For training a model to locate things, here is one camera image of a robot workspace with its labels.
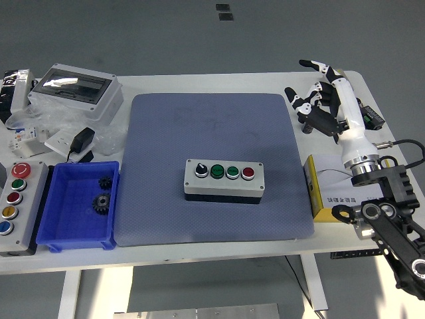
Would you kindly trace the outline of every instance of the blue mat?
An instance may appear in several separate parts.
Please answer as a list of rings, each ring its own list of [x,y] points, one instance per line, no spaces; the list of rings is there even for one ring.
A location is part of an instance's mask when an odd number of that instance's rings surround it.
[[[188,158],[260,161],[261,203],[185,201]],[[116,203],[119,246],[277,241],[312,235],[302,165],[282,96],[143,94],[132,103]]]

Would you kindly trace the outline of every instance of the metal gear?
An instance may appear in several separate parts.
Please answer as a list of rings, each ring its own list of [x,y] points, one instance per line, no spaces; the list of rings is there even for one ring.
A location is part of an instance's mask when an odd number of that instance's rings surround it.
[[[99,186],[102,189],[111,189],[112,187],[112,179],[108,176],[104,176],[99,179]]]
[[[111,195],[107,193],[100,194],[93,199],[92,206],[94,210],[100,215],[107,215],[109,213],[109,203]]]

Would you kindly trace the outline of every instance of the blue plastic bin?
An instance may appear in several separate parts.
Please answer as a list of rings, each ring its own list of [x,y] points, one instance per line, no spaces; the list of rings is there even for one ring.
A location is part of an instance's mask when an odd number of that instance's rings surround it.
[[[62,249],[100,247],[114,249],[114,212],[119,179],[119,163],[60,163],[53,171],[52,183],[42,215],[36,242],[52,253]],[[99,179],[108,176],[112,188],[103,190]],[[92,207],[96,196],[109,193],[107,215]]]

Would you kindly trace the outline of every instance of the yellow box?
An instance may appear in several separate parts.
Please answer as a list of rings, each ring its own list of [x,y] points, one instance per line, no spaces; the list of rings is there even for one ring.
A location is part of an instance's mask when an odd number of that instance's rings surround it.
[[[333,206],[357,206],[383,196],[378,184],[354,187],[339,155],[310,155],[304,173],[315,223],[339,223],[332,216]]]

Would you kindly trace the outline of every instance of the black power adapter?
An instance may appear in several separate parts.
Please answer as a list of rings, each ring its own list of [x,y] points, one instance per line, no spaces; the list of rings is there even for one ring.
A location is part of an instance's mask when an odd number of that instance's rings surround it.
[[[69,155],[72,152],[77,154],[81,153],[90,143],[92,143],[94,137],[94,131],[91,128],[84,128],[80,133],[75,135],[72,140],[71,147],[68,153],[68,158],[66,161],[69,161]]]

